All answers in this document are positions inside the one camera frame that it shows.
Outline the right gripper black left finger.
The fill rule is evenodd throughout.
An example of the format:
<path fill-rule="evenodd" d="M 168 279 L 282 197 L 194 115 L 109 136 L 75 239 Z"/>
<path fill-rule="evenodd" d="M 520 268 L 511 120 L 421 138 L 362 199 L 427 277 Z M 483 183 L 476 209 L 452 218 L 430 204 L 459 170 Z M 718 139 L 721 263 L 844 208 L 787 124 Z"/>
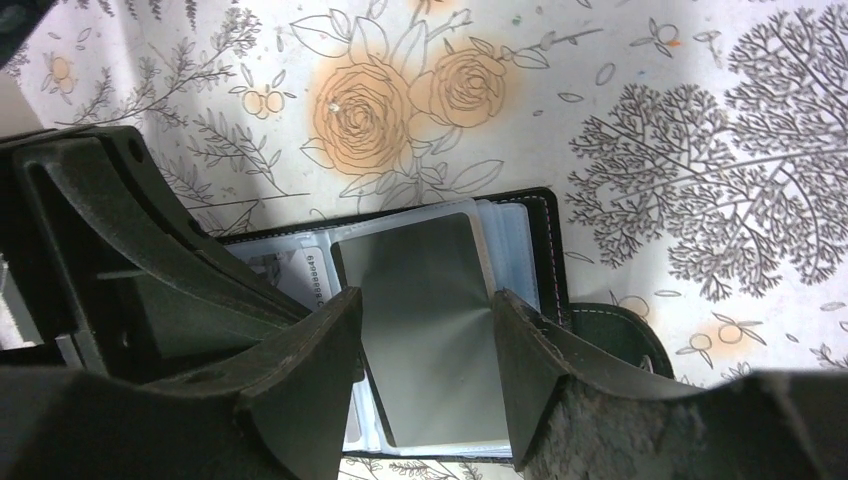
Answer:
<path fill-rule="evenodd" d="M 348 287 L 229 359 L 147 385 L 1 371 L 5 479 L 334 479 L 362 294 Z"/>

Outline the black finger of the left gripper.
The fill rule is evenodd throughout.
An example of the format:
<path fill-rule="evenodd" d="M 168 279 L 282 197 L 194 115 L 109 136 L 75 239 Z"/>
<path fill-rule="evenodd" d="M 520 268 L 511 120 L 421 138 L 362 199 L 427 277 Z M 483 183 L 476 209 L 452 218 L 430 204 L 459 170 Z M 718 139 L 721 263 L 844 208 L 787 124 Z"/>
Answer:
<path fill-rule="evenodd" d="M 41 339 L 5 366 L 147 383 L 308 315 L 203 230 L 132 127 L 4 137 L 1 253 Z"/>

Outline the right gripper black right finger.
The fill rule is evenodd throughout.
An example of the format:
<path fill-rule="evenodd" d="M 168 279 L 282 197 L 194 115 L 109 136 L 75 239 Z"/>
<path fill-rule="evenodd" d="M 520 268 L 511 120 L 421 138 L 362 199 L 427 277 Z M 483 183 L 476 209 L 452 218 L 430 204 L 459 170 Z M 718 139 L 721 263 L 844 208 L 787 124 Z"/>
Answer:
<path fill-rule="evenodd" d="M 701 389 L 495 294 L 512 464 L 527 479 L 843 479 L 847 375 L 755 371 Z"/>

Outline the credit card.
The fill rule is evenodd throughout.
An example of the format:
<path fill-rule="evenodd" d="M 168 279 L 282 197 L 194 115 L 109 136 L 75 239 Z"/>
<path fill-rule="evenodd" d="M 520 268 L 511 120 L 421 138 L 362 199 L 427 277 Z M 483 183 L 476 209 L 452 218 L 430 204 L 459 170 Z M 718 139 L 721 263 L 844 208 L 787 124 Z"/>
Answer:
<path fill-rule="evenodd" d="M 255 255 L 246 263 L 261 278 L 311 311 L 323 306 L 334 295 L 319 247 Z"/>

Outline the black card holder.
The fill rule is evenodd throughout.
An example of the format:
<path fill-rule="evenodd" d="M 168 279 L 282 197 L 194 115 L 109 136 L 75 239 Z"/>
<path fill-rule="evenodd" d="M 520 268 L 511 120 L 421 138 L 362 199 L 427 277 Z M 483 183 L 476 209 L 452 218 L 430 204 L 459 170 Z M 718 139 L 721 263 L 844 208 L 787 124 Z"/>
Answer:
<path fill-rule="evenodd" d="M 420 218 L 431 218 L 442 210 L 474 211 L 479 217 L 497 287 L 514 291 L 561 327 L 571 328 L 616 357 L 667 378 L 674 376 L 666 349 L 641 316 L 617 305 L 569 302 L 556 197 L 551 190 L 531 188 L 431 204 L 414 211 Z M 238 234 L 224 238 L 223 243 L 245 262 L 255 255 L 319 247 L 333 293 L 337 293 L 341 289 L 342 263 L 331 254 L 333 240 L 362 225 L 410 222 L 410 211 L 396 209 Z M 388 443 L 388 426 L 378 417 L 379 408 L 376 388 L 362 377 L 353 387 L 341 478 L 499 477 L 498 470 L 510 452 L 501 441 L 489 441 L 480 447 L 457 442 L 392 447 Z"/>

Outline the grey metallic card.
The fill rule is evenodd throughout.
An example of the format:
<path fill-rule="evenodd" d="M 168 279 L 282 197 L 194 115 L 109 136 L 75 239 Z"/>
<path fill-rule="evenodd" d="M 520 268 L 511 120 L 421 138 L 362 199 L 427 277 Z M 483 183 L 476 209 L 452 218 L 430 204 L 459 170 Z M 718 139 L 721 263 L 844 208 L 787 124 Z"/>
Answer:
<path fill-rule="evenodd" d="M 466 207 L 341 230 L 331 252 L 362 296 L 361 342 L 387 447 L 401 455 L 509 449 L 493 278 Z"/>

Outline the floral table mat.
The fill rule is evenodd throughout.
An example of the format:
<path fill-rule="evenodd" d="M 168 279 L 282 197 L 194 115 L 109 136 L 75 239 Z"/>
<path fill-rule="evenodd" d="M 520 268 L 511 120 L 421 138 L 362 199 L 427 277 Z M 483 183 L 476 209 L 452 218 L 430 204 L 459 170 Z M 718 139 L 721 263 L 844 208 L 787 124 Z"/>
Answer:
<path fill-rule="evenodd" d="M 674 379 L 847 375 L 843 1 L 5 1 L 1 141 L 132 127 L 226 237 L 543 187 Z"/>

